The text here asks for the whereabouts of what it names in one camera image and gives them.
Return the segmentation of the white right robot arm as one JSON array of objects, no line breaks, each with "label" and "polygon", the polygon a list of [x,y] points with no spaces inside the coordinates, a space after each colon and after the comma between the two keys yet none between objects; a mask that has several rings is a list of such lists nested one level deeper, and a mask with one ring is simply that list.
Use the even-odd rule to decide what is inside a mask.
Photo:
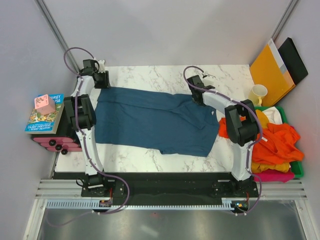
[{"label": "white right robot arm", "polygon": [[247,191],[245,181],[252,176],[251,149],[262,131],[254,104],[249,99],[231,99],[213,86],[205,86],[199,75],[185,78],[185,81],[197,104],[210,106],[224,114],[227,136],[233,143],[231,175],[235,181],[229,184],[229,191],[233,196],[240,197]]}]

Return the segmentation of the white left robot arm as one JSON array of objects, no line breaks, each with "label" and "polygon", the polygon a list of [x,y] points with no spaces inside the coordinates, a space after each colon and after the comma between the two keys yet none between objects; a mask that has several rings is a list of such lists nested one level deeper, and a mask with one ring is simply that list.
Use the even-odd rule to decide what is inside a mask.
[{"label": "white left robot arm", "polygon": [[75,90],[63,102],[67,120],[78,137],[84,157],[85,174],[78,179],[82,188],[81,196],[105,197],[110,185],[102,175],[104,167],[95,140],[97,118],[90,93],[93,89],[110,87],[109,72],[105,70],[103,60],[85,59],[83,69],[76,76]]}]

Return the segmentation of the orange t shirt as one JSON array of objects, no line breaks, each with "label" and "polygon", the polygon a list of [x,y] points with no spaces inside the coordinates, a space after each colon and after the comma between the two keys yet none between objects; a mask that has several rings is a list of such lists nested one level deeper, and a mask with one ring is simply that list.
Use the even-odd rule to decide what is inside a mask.
[{"label": "orange t shirt", "polygon": [[295,146],[301,136],[292,126],[287,123],[274,124],[267,118],[260,123],[263,138],[253,147],[252,162],[280,165],[303,160],[304,153]]}]

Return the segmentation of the blue t shirt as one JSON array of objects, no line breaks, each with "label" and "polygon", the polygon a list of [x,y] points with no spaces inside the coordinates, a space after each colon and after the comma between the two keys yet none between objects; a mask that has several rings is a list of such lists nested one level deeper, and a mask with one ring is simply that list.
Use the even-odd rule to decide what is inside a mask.
[{"label": "blue t shirt", "polygon": [[95,108],[95,141],[155,149],[163,155],[207,157],[220,124],[216,110],[189,94],[112,87]]}]

